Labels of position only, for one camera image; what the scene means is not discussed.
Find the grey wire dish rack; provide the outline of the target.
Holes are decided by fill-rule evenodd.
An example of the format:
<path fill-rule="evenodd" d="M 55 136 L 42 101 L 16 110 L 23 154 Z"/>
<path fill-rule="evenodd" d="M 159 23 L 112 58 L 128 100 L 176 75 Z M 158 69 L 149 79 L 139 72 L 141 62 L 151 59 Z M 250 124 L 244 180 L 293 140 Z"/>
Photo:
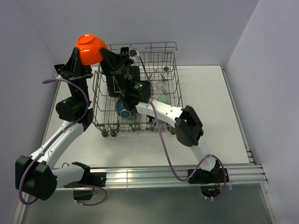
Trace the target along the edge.
<path fill-rule="evenodd" d="M 93 124 L 103 137 L 154 131 L 154 116 L 139 114 L 136 111 L 139 102 L 155 99 L 183 107 L 175 58 L 176 42 L 109 44 L 108 49 L 130 56 L 131 63 L 126 68 L 130 81 L 126 93 L 122 94 L 115 76 L 104 75 L 101 67 L 94 72 Z"/>

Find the black floral square plate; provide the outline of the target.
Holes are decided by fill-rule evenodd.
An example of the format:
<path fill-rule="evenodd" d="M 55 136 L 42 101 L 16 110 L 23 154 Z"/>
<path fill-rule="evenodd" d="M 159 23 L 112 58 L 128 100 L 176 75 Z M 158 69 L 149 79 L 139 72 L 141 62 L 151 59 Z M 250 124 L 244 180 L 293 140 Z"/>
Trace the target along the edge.
<path fill-rule="evenodd" d="M 139 66 L 130 66 L 129 73 L 133 82 L 140 81 Z M 119 87 L 112 76 L 106 76 L 108 95 L 113 98 L 118 98 L 121 95 Z"/>

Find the blue floral ceramic bowl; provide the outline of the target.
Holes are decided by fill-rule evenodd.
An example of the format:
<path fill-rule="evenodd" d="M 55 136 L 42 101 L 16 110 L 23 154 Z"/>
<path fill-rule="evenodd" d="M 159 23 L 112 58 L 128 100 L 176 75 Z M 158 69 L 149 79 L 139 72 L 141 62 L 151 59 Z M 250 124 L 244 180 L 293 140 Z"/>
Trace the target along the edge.
<path fill-rule="evenodd" d="M 135 114 L 127 110 L 124 106 L 122 99 L 118 99 L 115 103 L 115 111 L 123 119 L 132 119 Z"/>

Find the aluminium mounting rail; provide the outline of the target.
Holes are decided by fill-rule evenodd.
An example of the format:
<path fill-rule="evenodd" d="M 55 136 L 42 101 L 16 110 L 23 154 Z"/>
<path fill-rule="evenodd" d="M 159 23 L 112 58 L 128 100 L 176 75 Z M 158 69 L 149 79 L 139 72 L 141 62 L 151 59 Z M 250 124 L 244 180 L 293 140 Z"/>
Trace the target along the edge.
<path fill-rule="evenodd" d="M 268 182 L 261 165 L 251 163 L 242 166 L 226 166 L 225 168 L 228 172 L 228 186 L 234 184 L 264 184 Z M 106 173 L 106 189 L 192 186 L 189 182 L 179 181 L 167 166 L 92 168 L 91 173 Z"/>

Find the clear drinking glass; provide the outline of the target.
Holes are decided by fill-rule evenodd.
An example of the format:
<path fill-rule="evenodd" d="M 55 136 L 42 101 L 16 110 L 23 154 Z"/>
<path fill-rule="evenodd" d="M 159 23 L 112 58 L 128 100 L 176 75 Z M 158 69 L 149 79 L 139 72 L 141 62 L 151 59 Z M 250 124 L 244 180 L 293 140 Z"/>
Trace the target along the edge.
<path fill-rule="evenodd" d="M 156 82 L 156 89 L 157 91 L 166 92 L 166 86 L 163 81 L 157 81 Z"/>

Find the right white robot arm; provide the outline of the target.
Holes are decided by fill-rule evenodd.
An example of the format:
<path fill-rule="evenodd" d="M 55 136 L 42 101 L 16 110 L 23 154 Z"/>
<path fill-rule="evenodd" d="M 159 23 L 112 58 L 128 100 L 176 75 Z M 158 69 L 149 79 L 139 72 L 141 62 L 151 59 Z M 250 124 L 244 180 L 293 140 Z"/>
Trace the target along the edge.
<path fill-rule="evenodd" d="M 186 106 L 175 107 L 152 99 L 152 84 L 147 81 L 132 81 L 130 67 L 134 62 L 128 53 L 116 54 L 106 48 L 100 49 L 101 69 L 106 77 L 111 77 L 120 90 L 124 108 L 130 114 L 145 114 L 157 122 L 165 122 L 175 128 L 177 140 L 190 148 L 199 147 L 201 157 L 196 170 L 202 170 L 203 179 L 212 182 L 218 177 L 221 165 L 219 159 L 210 154 L 201 141 L 203 124 L 195 110 Z"/>

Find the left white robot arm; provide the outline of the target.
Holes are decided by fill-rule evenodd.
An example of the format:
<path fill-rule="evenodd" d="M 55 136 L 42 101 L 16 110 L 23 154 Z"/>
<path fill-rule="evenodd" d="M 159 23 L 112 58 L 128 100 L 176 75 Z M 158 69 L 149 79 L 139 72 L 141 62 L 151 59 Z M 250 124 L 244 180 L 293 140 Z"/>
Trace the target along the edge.
<path fill-rule="evenodd" d="M 55 168 L 66 149 L 92 123 L 87 80 L 92 78 L 92 69 L 84 65 L 79 49 L 75 47 L 67 63 L 54 66 L 58 77 L 43 83 L 65 83 L 70 96 L 53 108 L 61 124 L 57 130 L 46 128 L 43 144 L 29 156 L 20 156 L 15 162 L 15 187 L 19 200 L 31 205 L 37 200 L 47 200 L 56 189 L 68 185 L 86 186 L 90 183 L 90 167 L 73 162 L 63 168 Z"/>

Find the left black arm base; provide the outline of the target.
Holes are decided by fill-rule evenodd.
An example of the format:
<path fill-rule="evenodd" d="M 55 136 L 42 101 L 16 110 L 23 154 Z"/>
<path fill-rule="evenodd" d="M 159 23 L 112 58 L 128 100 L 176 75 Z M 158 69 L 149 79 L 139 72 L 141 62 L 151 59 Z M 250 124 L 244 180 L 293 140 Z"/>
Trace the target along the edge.
<path fill-rule="evenodd" d="M 90 187 L 92 190 L 73 190 L 73 199 L 75 203 L 79 203 L 82 206 L 95 206 L 103 203 L 107 198 L 107 191 L 103 188 L 106 184 L 106 172 L 91 172 L 91 168 L 80 162 L 73 162 L 72 165 L 77 165 L 84 170 L 83 177 L 78 182 L 71 182 L 64 185 L 64 188 L 79 188 Z M 104 192 L 104 197 L 97 203 L 85 203 L 85 201 L 91 200 L 95 189 L 100 189 Z"/>

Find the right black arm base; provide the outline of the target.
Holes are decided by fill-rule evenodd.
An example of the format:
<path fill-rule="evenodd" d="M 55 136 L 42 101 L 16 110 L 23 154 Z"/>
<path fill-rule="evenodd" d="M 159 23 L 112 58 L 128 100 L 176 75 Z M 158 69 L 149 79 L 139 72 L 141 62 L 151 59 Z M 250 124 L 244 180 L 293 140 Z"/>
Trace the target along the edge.
<path fill-rule="evenodd" d="M 193 176 L 187 180 L 189 184 L 204 184 L 200 187 L 201 193 L 206 198 L 215 198 L 221 193 L 221 185 L 229 183 L 228 170 L 222 168 L 218 160 L 211 171 L 197 169 Z"/>

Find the pale green cup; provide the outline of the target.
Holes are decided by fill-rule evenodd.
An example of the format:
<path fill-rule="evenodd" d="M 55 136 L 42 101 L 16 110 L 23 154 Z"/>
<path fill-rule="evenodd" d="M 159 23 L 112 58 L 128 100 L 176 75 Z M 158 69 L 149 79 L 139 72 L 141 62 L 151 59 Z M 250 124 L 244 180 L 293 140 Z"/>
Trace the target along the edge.
<path fill-rule="evenodd" d="M 158 98 L 157 98 L 157 101 L 158 102 L 162 102 L 164 104 L 167 104 L 167 105 L 170 105 L 170 99 L 168 98 L 167 95 L 159 95 Z"/>

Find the orange bowl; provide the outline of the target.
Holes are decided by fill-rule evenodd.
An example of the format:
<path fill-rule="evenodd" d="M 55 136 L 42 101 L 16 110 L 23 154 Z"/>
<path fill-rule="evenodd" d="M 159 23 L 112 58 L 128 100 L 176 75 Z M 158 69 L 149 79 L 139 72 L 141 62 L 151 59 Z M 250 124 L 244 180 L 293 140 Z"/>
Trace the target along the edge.
<path fill-rule="evenodd" d="M 82 65 L 93 65 L 104 60 L 100 49 L 108 49 L 106 43 L 93 34 L 84 34 L 77 39 L 75 45 L 79 49 Z"/>

